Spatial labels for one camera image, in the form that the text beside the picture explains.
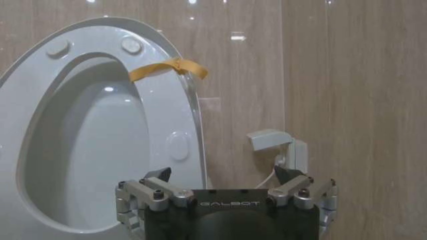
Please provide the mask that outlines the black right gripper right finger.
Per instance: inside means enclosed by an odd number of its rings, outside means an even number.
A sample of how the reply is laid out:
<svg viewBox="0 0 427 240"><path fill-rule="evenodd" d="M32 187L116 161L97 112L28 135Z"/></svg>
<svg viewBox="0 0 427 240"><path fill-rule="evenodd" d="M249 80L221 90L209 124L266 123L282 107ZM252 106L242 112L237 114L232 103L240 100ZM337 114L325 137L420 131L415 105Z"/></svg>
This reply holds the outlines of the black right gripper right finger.
<svg viewBox="0 0 427 240"><path fill-rule="evenodd" d="M273 173L281 185L266 190L266 205L278 208L292 204L305 212L317 209L319 231L327 231L337 215L336 181L314 182L301 171L280 166L273 167Z"/></svg>

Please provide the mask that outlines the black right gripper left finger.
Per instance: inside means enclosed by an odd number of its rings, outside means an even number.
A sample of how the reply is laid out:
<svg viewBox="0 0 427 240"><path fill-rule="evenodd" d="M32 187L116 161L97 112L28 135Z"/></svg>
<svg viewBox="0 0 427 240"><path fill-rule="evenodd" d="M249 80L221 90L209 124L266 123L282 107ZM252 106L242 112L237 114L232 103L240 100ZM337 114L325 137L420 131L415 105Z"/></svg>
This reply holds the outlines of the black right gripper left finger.
<svg viewBox="0 0 427 240"><path fill-rule="evenodd" d="M145 213L164 213L170 207L189 210L194 206L194 192L169 183L169 167L149 171L140 180L120 181L114 187L116 220L128 232L140 233Z"/></svg>

